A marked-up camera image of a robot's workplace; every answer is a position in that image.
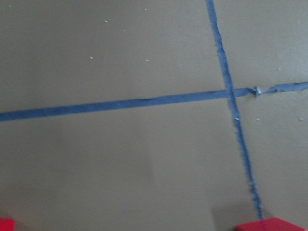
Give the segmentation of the brown paper table cover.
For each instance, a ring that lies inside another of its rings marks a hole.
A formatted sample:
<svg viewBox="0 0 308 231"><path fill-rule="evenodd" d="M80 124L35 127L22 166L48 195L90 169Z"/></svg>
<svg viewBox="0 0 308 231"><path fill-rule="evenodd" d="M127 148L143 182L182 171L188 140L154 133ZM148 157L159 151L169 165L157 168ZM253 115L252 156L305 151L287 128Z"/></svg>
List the brown paper table cover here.
<svg viewBox="0 0 308 231"><path fill-rule="evenodd" d="M307 1L1 1L0 215L307 228Z"/></svg>

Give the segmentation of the red block one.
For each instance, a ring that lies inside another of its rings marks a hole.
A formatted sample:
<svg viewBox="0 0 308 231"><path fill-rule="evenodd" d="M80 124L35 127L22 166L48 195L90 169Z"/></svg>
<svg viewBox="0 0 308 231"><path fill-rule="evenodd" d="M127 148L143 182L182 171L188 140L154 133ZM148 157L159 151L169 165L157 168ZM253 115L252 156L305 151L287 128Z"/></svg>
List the red block one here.
<svg viewBox="0 0 308 231"><path fill-rule="evenodd" d="M0 218L0 231L15 231L15 221L10 218Z"/></svg>
<svg viewBox="0 0 308 231"><path fill-rule="evenodd" d="M268 218L237 225L235 231L306 231L298 225L280 218Z"/></svg>

